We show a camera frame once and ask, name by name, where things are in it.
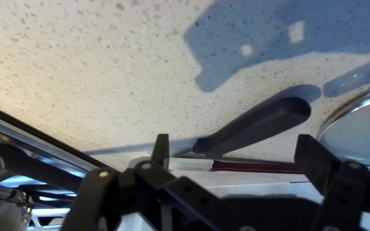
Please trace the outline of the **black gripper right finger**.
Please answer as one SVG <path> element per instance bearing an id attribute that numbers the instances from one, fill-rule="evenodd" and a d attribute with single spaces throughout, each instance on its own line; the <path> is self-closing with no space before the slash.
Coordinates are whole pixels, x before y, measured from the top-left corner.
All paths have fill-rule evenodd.
<path id="1" fill-rule="evenodd" d="M 310 135 L 298 136 L 294 163 L 324 196 L 312 231 L 362 231 L 362 213 L 370 213 L 370 169 L 338 159 Z"/>

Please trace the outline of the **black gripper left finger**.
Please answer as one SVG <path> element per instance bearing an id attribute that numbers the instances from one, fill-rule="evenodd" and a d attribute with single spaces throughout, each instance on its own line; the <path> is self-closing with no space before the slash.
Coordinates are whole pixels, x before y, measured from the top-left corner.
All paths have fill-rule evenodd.
<path id="1" fill-rule="evenodd" d="M 116 231 L 122 217 L 139 213 L 159 231 L 217 231 L 215 196 L 186 177 L 167 171 L 167 133 L 157 136 L 149 160 L 118 173 L 96 168 L 82 181 L 62 231 Z"/>

